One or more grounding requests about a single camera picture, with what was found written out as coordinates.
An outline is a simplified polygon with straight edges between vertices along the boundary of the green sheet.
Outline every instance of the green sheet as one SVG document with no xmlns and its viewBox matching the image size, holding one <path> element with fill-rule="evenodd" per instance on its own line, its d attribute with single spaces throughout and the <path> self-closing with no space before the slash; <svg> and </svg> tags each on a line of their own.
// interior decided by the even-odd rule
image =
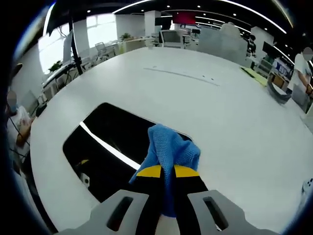
<svg viewBox="0 0 313 235">
<path fill-rule="evenodd" d="M 240 67 L 244 72 L 246 72 L 250 77 L 259 82 L 262 86 L 266 87 L 268 80 L 258 74 L 256 71 L 250 68 Z"/>
</svg>

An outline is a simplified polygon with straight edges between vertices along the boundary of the white shirt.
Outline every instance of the white shirt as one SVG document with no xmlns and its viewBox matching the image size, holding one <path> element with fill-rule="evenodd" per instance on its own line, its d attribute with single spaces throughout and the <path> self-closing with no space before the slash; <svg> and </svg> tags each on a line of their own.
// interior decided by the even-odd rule
<svg viewBox="0 0 313 235">
<path fill-rule="evenodd" d="M 303 58 L 302 53 L 297 54 L 294 60 L 294 69 L 293 74 L 288 85 L 290 90 L 293 90 L 294 84 L 297 85 L 303 92 L 306 92 L 307 88 L 303 85 L 302 81 L 299 78 L 298 71 L 301 72 L 306 78 L 307 82 L 310 83 L 311 80 L 311 70 L 308 62 Z"/>
<path fill-rule="evenodd" d="M 18 109 L 17 109 L 17 113 L 10 117 L 14 123 L 14 125 L 17 127 L 17 129 L 20 131 L 21 130 L 21 127 L 24 125 L 24 126 L 27 126 L 30 124 L 31 122 L 31 118 L 29 117 L 26 109 L 23 107 L 23 106 L 20 106 Z M 16 140 L 17 140 L 17 137 L 19 135 L 18 131 L 15 129 L 13 123 L 10 119 L 8 119 L 8 122 L 7 122 L 7 132 L 8 132 L 8 141 L 9 141 L 9 146 L 11 149 L 17 151 L 19 154 L 22 154 L 24 156 L 26 156 L 29 152 L 29 145 L 27 143 L 24 144 L 23 147 L 18 147 L 16 145 Z"/>
</svg>

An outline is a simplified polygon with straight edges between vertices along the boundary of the yellow object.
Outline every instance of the yellow object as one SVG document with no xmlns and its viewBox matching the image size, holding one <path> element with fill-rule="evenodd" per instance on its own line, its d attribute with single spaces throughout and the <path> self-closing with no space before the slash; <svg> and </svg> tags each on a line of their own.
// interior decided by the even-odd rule
<svg viewBox="0 0 313 235">
<path fill-rule="evenodd" d="M 80 162 L 80 164 L 82 165 L 82 164 L 84 164 L 84 163 L 86 163 L 86 162 L 88 162 L 89 160 L 82 160 L 81 162 Z"/>
<path fill-rule="evenodd" d="M 143 176 L 143 177 L 160 178 L 160 175 L 161 175 L 161 165 L 147 167 L 137 173 L 137 176 Z"/>
<path fill-rule="evenodd" d="M 250 74 L 254 80 L 259 82 L 262 86 L 266 87 L 268 80 L 264 77 L 262 77 L 260 74 L 258 74 L 256 71 L 250 68 L 241 67 L 242 70 Z"/>
<path fill-rule="evenodd" d="M 193 176 L 199 176 L 199 173 L 197 173 L 195 170 L 181 166 L 181 165 L 174 165 L 176 177 L 193 177 Z"/>
</svg>

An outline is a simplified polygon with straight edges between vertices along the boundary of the ceiling light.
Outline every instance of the ceiling light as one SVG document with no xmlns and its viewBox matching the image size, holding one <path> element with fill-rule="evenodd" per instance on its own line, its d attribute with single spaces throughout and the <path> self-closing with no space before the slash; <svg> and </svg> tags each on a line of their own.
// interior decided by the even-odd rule
<svg viewBox="0 0 313 235">
<path fill-rule="evenodd" d="M 138 4 L 147 2 L 147 1 L 152 1 L 152 0 L 143 0 L 143 1 L 138 1 L 138 2 L 135 2 L 135 3 L 129 4 L 129 5 L 127 5 L 127 6 L 124 6 L 124 7 L 122 7 L 122 8 L 117 9 L 116 11 L 113 11 L 112 14 L 115 14 L 116 12 L 119 12 L 119 11 L 121 11 L 121 10 L 124 10 L 124 9 L 126 9 L 126 8 L 128 8 L 128 7 L 135 6 L 135 5 L 138 5 Z"/>
<path fill-rule="evenodd" d="M 217 22 L 221 22 L 221 23 L 225 23 L 224 21 L 219 21 L 219 20 L 215 20 L 215 19 L 211 19 L 211 18 L 205 18 L 205 17 L 200 17 L 200 16 L 196 16 L 196 18 L 199 18 L 199 19 L 205 19 L 205 20 L 211 20 L 211 21 L 217 21 Z"/>
<path fill-rule="evenodd" d="M 197 24 L 205 24 L 205 25 L 209 25 L 209 26 L 214 26 L 214 27 L 217 27 L 217 28 L 220 28 L 221 26 L 219 25 L 214 25 L 214 24 L 209 24 L 209 23 L 201 23 L 201 22 L 196 22 Z"/>
<path fill-rule="evenodd" d="M 47 15 L 46 15 L 46 17 L 45 17 L 43 36 L 45 36 L 45 34 L 47 33 L 48 23 L 49 23 L 51 11 L 52 11 L 54 5 L 55 5 L 55 3 L 53 3 L 53 4 L 50 6 L 50 8 L 49 8 L 49 10 L 48 10 L 48 12 L 47 12 Z"/>
<path fill-rule="evenodd" d="M 219 0 L 219 1 L 224 1 L 224 2 L 227 2 L 227 3 L 230 3 L 230 4 L 233 4 L 233 5 L 236 5 L 236 6 L 239 6 L 239 7 L 242 7 L 248 11 L 251 11 L 255 14 L 257 14 L 258 16 L 261 16 L 263 19 L 267 20 L 268 22 L 270 22 L 271 24 L 273 24 L 274 26 L 276 26 L 279 30 L 281 30 L 283 33 L 287 34 L 287 32 L 282 28 L 280 27 L 278 24 L 276 24 L 275 22 L 271 21 L 269 18 L 267 18 L 266 16 L 260 14 L 259 12 L 255 11 L 255 10 L 252 10 L 251 8 L 249 7 L 246 7 L 246 6 L 243 6 L 239 3 L 236 3 L 236 2 L 233 2 L 233 1 L 229 1 L 229 0 Z"/>
<path fill-rule="evenodd" d="M 241 29 L 241 30 L 244 30 L 244 31 L 246 31 L 247 33 L 251 33 L 249 30 L 246 30 L 246 29 L 244 29 L 244 28 L 241 28 L 241 27 L 239 27 L 239 26 L 236 26 L 236 25 L 234 25 L 235 27 L 237 27 L 237 28 L 239 28 L 239 29 Z"/>
<path fill-rule="evenodd" d="M 280 9 L 285 18 L 289 21 L 290 25 L 293 27 L 293 24 L 291 22 L 291 16 L 288 14 L 287 9 L 283 7 L 279 0 L 272 0 L 272 2 L 274 2 L 274 4 Z"/>
<path fill-rule="evenodd" d="M 273 46 L 276 50 L 278 50 L 283 56 L 285 56 L 293 65 L 294 65 L 294 62 L 288 57 L 286 56 L 280 49 L 278 49 L 277 47 Z"/>
</svg>

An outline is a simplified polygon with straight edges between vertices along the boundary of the blue cloth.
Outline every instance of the blue cloth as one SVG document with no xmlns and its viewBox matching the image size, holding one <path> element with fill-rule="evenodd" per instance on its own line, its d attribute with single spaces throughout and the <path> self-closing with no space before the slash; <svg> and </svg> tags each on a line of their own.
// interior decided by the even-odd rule
<svg viewBox="0 0 313 235">
<path fill-rule="evenodd" d="M 150 145 L 148 154 L 139 170 L 132 176 L 132 183 L 139 171 L 160 164 L 164 170 L 164 204 L 162 213 L 176 217 L 171 193 L 171 174 L 174 165 L 182 165 L 197 170 L 200 149 L 191 141 L 184 141 L 174 130 L 157 124 L 148 129 Z"/>
</svg>

